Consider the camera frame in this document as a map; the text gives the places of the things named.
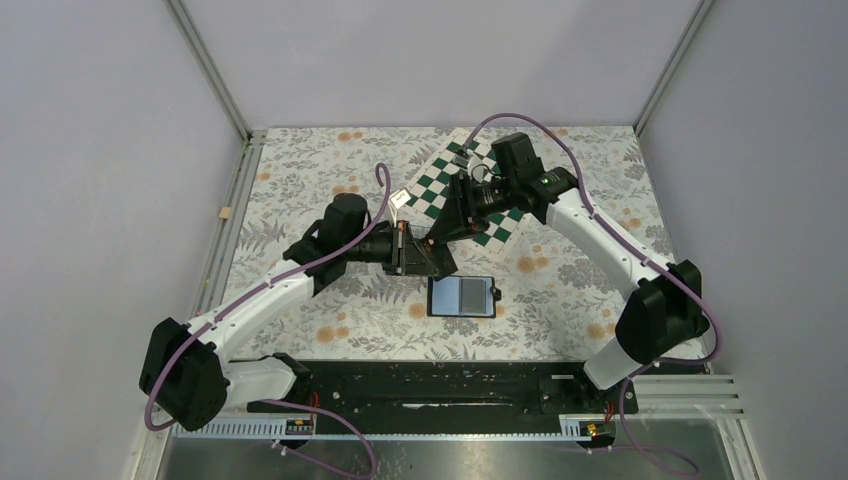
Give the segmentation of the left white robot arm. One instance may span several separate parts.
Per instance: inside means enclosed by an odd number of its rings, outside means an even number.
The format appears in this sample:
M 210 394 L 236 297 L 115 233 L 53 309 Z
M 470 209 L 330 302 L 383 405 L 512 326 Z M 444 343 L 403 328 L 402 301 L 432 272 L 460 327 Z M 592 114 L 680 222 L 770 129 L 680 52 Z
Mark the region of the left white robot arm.
M 388 275 L 442 279 L 457 266 L 446 244 L 418 239 L 404 222 L 373 218 L 366 200 L 338 194 L 264 277 L 226 304 L 185 323 L 166 318 L 151 334 L 139 387 L 146 426 L 195 431 L 232 405 L 273 399 L 296 411 L 309 401 L 307 371 L 286 354 L 236 360 L 268 323 L 317 296 L 350 262 Z

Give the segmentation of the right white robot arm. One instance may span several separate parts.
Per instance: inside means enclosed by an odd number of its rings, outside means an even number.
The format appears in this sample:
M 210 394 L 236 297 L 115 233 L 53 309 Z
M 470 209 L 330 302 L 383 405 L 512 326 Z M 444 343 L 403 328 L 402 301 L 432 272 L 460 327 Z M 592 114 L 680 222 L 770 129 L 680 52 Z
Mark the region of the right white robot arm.
M 690 261 L 668 261 L 618 226 L 590 198 L 578 166 L 545 168 L 524 133 L 494 141 L 490 152 L 497 169 L 477 179 L 473 170 L 482 158 L 468 142 L 456 149 L 459 170 L 449 177 L 427 238 L 436 245 L 470 239 L 485 231 L 490 216 L 517 209 L 564 235 L 600 266 L 625 307 L 613 339 L 583 364 L 583 378 L 573 386 L 579 407 L 601 410 L 614 386 L 712 329 L 698 268 Z

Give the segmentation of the black leather card holder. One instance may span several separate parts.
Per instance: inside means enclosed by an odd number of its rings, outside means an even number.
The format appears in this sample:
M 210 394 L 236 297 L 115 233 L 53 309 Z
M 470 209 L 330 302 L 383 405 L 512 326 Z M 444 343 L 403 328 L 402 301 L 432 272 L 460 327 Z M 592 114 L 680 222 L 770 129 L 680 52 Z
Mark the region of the black leather card holder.
M 502 293 L 491 276 L 447 276 L 428 279 L 427 316 L 496 318 Z

